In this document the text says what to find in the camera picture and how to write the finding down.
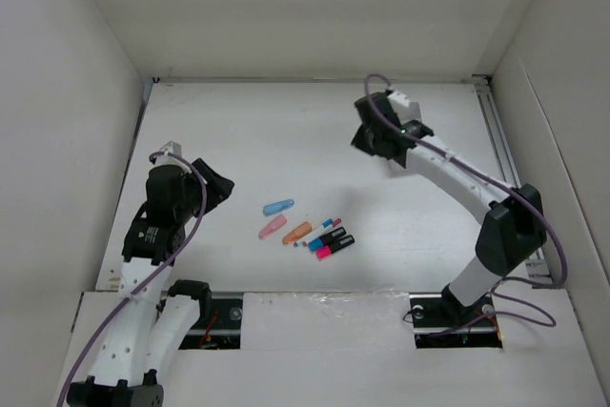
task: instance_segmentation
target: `wall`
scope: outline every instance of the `wall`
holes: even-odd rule
[[[0,295],[90,289],[142,83],[93,0],[0,0]]]
[[[491,73],[530,0],[96,0],[148,76]]]
[[[534,0],[492,83],[519,174],[539,185],[565,245],[568,288],[610,397],[608,31],[610,0]]]

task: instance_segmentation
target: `blue marker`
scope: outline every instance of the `blue marker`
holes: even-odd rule
[[[295,246],[298,247],[299,243],[302,243],[303,246],[307,246],[309,244],[309,242],[311,242],[315,238],[318,238],[321,234],[324,234],[324,232],[326,231],[326,228],[328,228],[331,224],[333,224],[333,219],[332,218],[327,219],[322,224],[320,224],[317,228],[315,228],[313,231],[311,231],[310,233],[305,235],[300,240],[297,240],[295,242]]]
[[[265,216],[269,216],[270,214],[279,214],[284,210],[290,209],[294,204],[295,202],[292,199],[280,200],[279,202],[275,202],[263,207],[263,214]]]

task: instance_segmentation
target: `white panel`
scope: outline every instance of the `white panel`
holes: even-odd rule
[[[610,395],[610,315],[605,312],[610,310],[610,285],[558,145],[514,47],[498,67],[493,90],[519,176],[539,188],[544,212],[565,248],[570,295],[600,380]],[[557,277],[556,252],[550,243],[544,251]]]
[[[3,295],[0,300],[2,405],[50,405],[71,339],[80,293]]]
[[[499,175],[475,89],[397,85],[424,122],[477,167]],[[479,225],[423,177],[392,178],[385,162],[350,146],[361,84],[186,83],[152,91],[97,288],[118,285],[125,233],[146,199],[148,156],[169,140],[235,182],[207,215],[171,279],[209,281],[213,291],[439,291],[474,255]],[[294,199],[288,224],[269,239],[265,204]],[[356,244],[318,262],[281,238],[305,220],[343,218]]]
[[[263,300],[259,306],[252,304],[250,317],[249,310],[244,310],[244,320],[252,321],[248,323],[254,325],[248,327],[252,332],[260,326],[258,336],[266,342],[261,345],[264,350],[178,352],[164,385],[164,404],[605,406],[567,294],[520,286],[518,290],[522,298],[535,301],[553,314],[559,325],[547,329],[502,320],[503,350],[416,350],[410,327],[400,322],[401,314],[394,315],[394,322],[389,323],[392,312],[386,311],[399,308],[393,305],[391,296],[385,296],[385,305],[372,297],[370,305],[379,306],[381,322],[370,314],[372,307],[367,307],[366,298],[359,300],[361,308],[343,307],[341,298],[339,303],[330,298],[325,304],[290,295],[281,297],[277,305]],[[85,296],[62,377],[115,304],[114,297],[103,293]],[[404,303],[404,296],[396,300]],[[498,307],[523,312],[522,306],[502,300],[498,300]],[[351,321],[351,329],[341,323],[343,319]],[[293,336],[299,327],[309,328],[311,334],[301,330]],[[267,330],[271,338],[265,335]],[[371,340],[359,346],[367,331]],[[323,335],[335,346],[320,342]],[[392,347],[376,340],[383,336],[395,337]],[[294,347],[288,350],[291,343]],[[77,379],[82,379],[90,363],[88,357]]]
[[[433,78],[492,70],[529,2],[96,1],[147,75]]]
[[[0,0],[0,295],[92,286],[142,84],[93,0]]]
[[[610,269],[610,0],[535,0],[516,39]]]

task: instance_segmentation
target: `pink marker cap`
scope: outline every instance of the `pink marker cap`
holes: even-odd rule
[[[258,233],[258,238],[264,240],[265,238],[273,234],[275,231],[277,231],[279,228],[284,226],[287,222],[288,220],[283,214],[276,216],[267,226],[260,230],[260,232]]]

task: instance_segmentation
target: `purple cable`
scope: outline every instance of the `purple cable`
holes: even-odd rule
[[[437,147],[436,145],[426,142],[425,140],[422,140],[413,135],[410,135],[407,132],[403,132],[398,126],[395,126],[394,124],[392,124],[392,122],[390,122],[390,120],[388,120],[383,115],[383,113],[376,107],[375,102],[374,102],[373,98],[371,97],[371,92],[369,90],[369,83],[372,78],[378,78],[381,81],[383,81],[387,85],[387,89],[392,88],[392,82],[380,73],[370,73],[364,78],[364,92],[366,94],[366,98],[369,102],[369,105],[371,106],[371,110],[373,110],[373,113],[376,115],[376,117],[379,119],[379,121],[381,121],[384,125],[386,125],[392,131],[396,132],[398,135],[402,135],[403,137],[407,138],[409,141],[414,142],[418,145],[421,145],[422,147],[427,148],[428,150],[431,150],[431,151],[439,154],[441,157],[447,159],[446,151]],[[526,278],[519,278],[517,276],[506,276],[501,281],[509,281],[509,280],[520,281],[522,283],[526,283],[528,285],[535,286],[537,288],[544,288],[544,289],[557,289],[557,288],[560,288],[561,286],[563,286],[563,284],[565,283],[565,280],[567,279],[567,276],[568,276],[568,263],[567,263],[567,259],[565,257],[565,251],[563,250],[563,246],[561,245],[561,242],[559,241],[559,237],[557,236],[557,233],[555,232],[555,230],[553,229],[551,224],[548,222],[548,220],[544,217],[544,215],[536,207],[534,207],[532,204],[530,204],[525,198],[523,198],[519,193],[508,188],[507,186],[503,185],[502,183],[498,182],[491,176],[481,173],[477,169],[474,169],[473,167],[469,166],[468,164],[460,161],[455,156],[450,156],[448,158],[448,160],[451,163],[458,166],[459,168],[466,171],[467,173],[475,176],[476,178],[478,178],[480,180],[483,180],[483,181],[489,183],[492,186],[495,186],[496,188],[500,189],[501,191],[504,191],[505,193],[507,193],[508,195],[513,197],[519,204],[521,204],[523,207],[525,207],[540,222],[540,224],[542,224],[545,231],[551,237],[551,240],[553,240],[553,244],[555,245],[555,248],[557,249],[557,253],[558,253],[558,257],[559,257],[559,264],[561,266],[561,276],[559,277],[559,281],[557,283],[554,283],[552,285],[547,285],[544,283],[539,283],[534,280],[529,280]],[[500,295],[500,294],[496,293],[496,288],[500,284],[501,283],[497,284],[496,286],[494,286],[492,288],[492,290],[491,290],[492,295],[495,295],[496,297],[500,297],[500,298],[503,298],[506,300],[511,300],[513,302],[517,302],[519,304],[526,305],[530,308],[533,308],[533,309],[539,311],[540,313],[542,313],[543,315],[545,315],[546,317],[548,317],[549,322],[539,321],[537,319],[533,319],[533,318],[530,318],[530,317],[524,316],[524,315],[514,314],[512,312],[495,311],[492,313],[477,316],[476,318],[469,321],[468,323],[458,326],[456,328],[447,329],[447,330],[439,332],[439,333],[432,333],[432,334],[429,334],[429,336],[435,336],[435,337],[447,336],[447,335],[454,333],[456,331],[459,331],[461,329],[468,328],[468,327],[472,326],[473,324],[478,323],[479,321],[481,321],[483,319],[490,318],[494,315],[511,316],[511,317],[529,321],[531,323],[538,324],[540,326],[554,327],[557,325],[557,322],[555,321],[555,319],[550,314],[548,314],[547,312],[542,310],[539,306],[532,304],[531,302],[528,302],[526,300],[517,299],[515,297],[510,297],[508,295]]]
[[[187,237],[184,239],[184,242],[182,243],[182,245],[180,245],[180,248],[178,248],[170,257],[168,257],[168,259],[163,264],[161,264],[159,267],[157,267],[152,272],[152,274],[147,276],[138,286],[133,288],[133,290],[130,292],[131,296],[137,295],[140,291],[142,291],[144,288],[146,288],[146,286],[149,283],[151,283],[151,281],[153,281],[155,278],[158,277],[159,274],[161,274],[161,272],[163,272],[165,269],[167,269],[167,267],[170,266],[170,264],[172,264],[173,261],[184,251],[184,249],[191,242],[191,240],[193,239],[197,230],[199,229],[199,225],[201,224],[201,220],[203,219],[203,214],[205,213],[206,203],[208,200],[208,196],[206,195],[206,182],[205,182],[203,176],[201,176],[201,173],[199,173],[199,171],[193,166],[193,164],[191,164],[186,159],[183,159],[181,156],[178,156],[177,154],[173,154],[173,153],[155,152],[149,156],[149,159],[152,161],[157,156],[163,156],[163,155],[167,155],[167,156],[177,160],[178,162],[184,164],[185,166],[187,166],[191,170],[193,175],[197,178],[197,180],[199,181],[199,184],[201,185],[201,210],[199,211],[199,216],[197,217],[197,219],[194,222],[193,229],[189,232],[189,235],[187,235]],[[66,380],[64,381],[64,384],[61,388],[61,392],[59,393],[59,398],[57,399],[56,407],[63,407],[64,401],[66,400],[66,396],[68,395],[68,390],[70,389],[70,384],[71,384],[72,380],[74,379],[74,376],[76,375],[76,371],[78,371],[78,368],[83,363],[85,356],[87,356],[87,354],[93,347],[93,344],[102,335],[102,333],[104,332],[106,327],[112,322],[113,319],[116,318],[116,316],[121,312],[121,310],[123,310],[125,308],[125,306],[130,302],[130,300],[131,299],[128,297],[125,297],[124,299],[122,299],[118,303],[118,305],[116,307],[114,307],[114,309],[112,309],[112,311],[109,313],[109,315],[106,317],[106,319],[104,319],[104,321],[102,321],[102,324],[99,325],[99,327],[95,330],[95,332],[93,333],[93,335],[91,336],[89,341],[85,344],[85,347],[83,347],[83,350],[80,352],[80,355],[78,356],[78,358],[74,362],[73,366],[71,367],[70,371],[68,372],[68,375],[66,376]]]

